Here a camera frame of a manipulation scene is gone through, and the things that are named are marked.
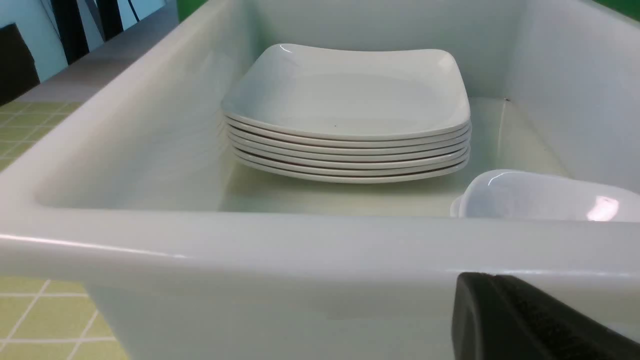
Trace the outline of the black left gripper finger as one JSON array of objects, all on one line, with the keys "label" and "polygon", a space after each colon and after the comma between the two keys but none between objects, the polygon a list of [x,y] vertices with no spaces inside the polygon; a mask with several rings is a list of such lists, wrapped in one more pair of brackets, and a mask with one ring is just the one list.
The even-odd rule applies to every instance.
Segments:
[{"label": "black left gripper finger", "polygon": [[456,360],[637,360],[638,342],[512,275],[462,272],[455,281]]}]

